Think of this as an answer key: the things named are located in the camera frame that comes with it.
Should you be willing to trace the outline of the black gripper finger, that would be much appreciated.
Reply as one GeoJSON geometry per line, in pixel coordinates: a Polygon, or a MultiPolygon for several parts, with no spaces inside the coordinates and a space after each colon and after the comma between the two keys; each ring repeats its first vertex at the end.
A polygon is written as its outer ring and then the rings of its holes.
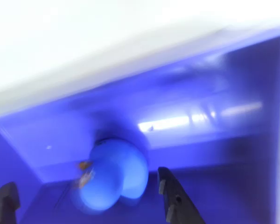
{"type": "Polygon", "coordinates": [[[198,209],[173,173],[158,168],[159,194],[163,195],[166,222],[170,224],[205,224],[198,209]]]}
{"type": "Polygon", "coordinates": [[[19,207],[19,192],[15,182],[0,187],[0,224],[17,224],[15,212],[19,207]]]}

